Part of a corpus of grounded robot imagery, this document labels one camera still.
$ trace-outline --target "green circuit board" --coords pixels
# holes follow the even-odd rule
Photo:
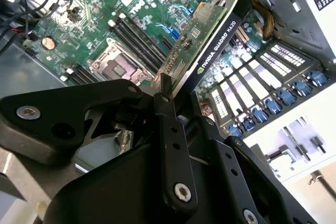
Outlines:
[[[61,76],[64,67],[78,63],[88,69],[88,60],[95,60],[107,47],[106,39],[120,39],[107,31],[109,20],[125,13],[166,54],[169,49],[160,41],[167,39],[172,45],[175,39],[167,32],[171,28],[180,33],[191,20],[191,13],[200,2],[211,0],[71,0],[60,1],[55,13],[41,20],[34,34],[36,41],[26,41],[24,47],[36,53],[36,57],[55,74]],[[72,22],[67,10],[79,8],[78,20]],[[46,49],[41,40],[51,37],[55,48]]]

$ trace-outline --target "metal screw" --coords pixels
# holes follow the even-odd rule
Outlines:
[[[164,97],[163,95],[161,96],[162,100],[165,102],[169,102],[169,99],[167,97]]]
[[[192,40],[189,39],[189,40],[187,40],[186,43],[184,43],[183,47],[184,47],[185,49],[187,49],[188,47],[190,47],[191,43],[192,43]]]
[[[134,93],[136,93],[137,91],[137,89],[135,88],[135,87],[132,87],[132,86],[128,86],[128,90],[129,91],[132,91],[132,92],[134,92]]]
[[[189,202],[191,200],[191,192],[189,188],[182,183],[177,183],[175,185],[174,192],[181,201]]]
[[[184,41],[186,38],[187,38],[187,34],[185,34],[181,37],[181,41]]]
[[[35,120],[41,116],[41,112],[38,108],[33,106],[22,106],[16,110],[16,114],[25,120]]]
[[[215,124],[214,121],[212,121],[210,118],[206,118],[205,120],[210,125],[214,125]]]
[[[239,138],[235,138],[234,142],[235,142],[235,144],[237,144],[239,146],[243,144]]]
[[[257,217],[250,210],[245,209],[243,214],[248,224],[258,224]]]

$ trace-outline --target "nvidia logo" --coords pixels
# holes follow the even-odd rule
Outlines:
[[[201,73],[203,73],[203,71],[204,71],[204,68],[199,67],[199,69],[198,69],[198,71],[197,71],[197,74],[201,74]]]

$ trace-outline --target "black ram slot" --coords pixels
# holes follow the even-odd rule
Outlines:
[[[99,82],[99,80],[96,77],[94,77],[88,70],[83,68],[81,65],[78,65],[76,67],[76,70],[78,71],[78,73],[81,73],[83,76],[89,79],[91,83]]]
[[[73,73],[72,75],[78,77],[80,80],[82,80],[85,84],[90,84],[93,83],[90,79],[86,78],[85,75],[83,75],[82,73],[80,73],[79,71]]]
[[[169,50],[172,50],[173,45],[170,44],[170,42],[166,38],[162,38],[161,42],[162,42],[162,44],[165,45],[166,48],[168,48]]]
[[[116,28],[120,29],[120,31],[124,33],[124,35],[126,35],[128,39],[142,51],[142,54],[145,54],[156,66],[160,67],[162,65],[163,62],[159,61],[157,56],[148,50],[143,42],[141,42],[141,39],[139,39],[139,37],[137,37],[137,35],[132,30],[130,30],[129,27],[119,22],[116,24]]]
[[[131,30],[137,29],[149,41],[150,45],[147,45],[147,44],[146,45],[148,47],[150,46],[153,50],[155,50],[156,53],[157,53],[156,55],[159,56],[161,58],[161,60],[164,62],[164,60],[167,57],[167,55],[164,53],[164,51],[162,51],[161,48],[158,47],[158,45],[134,22],[134,20],[130,16],[126,15],[126,21],[130,23]]]
[[[133,50],[133,52],[137,55],[139,59],[142,59],[143,62],[150,68],[150,70],[154,73],[157,73],[159,70],[159,67],[157,67],[146,55],[143,54],[143,52],[133,44],[132,41],[130,41],[127,36],[124,35],[120,29],[116,27],[111,27],[111,30],[129,47]]]
[[[85,82],[81,81],[78,77],[70,75],[69,80],[72,81],[75,85],[82,85],[85,84]]]
[[[143,41],[142,38],[138,34],[136,34],[133,29],[121,18],[117,20],[117,26],[119,28],[122,28],[123,30],[127,31],[129,34],[132,35],[132,38],[137,41],[138,45],[145,51],[147,51],[148,54],[151,54],[153,59],[156,59],[157,62],[161,65],[164,61],[162,59],[162,56],[159,56],[158,52],[155,52],[149,45],[146,44],[145,41]]]

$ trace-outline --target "capacitor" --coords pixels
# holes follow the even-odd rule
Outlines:
[[[41,44],[46,50],[54,50],[56,47],[56,42],[51,37],[44,37],[41,41]]]

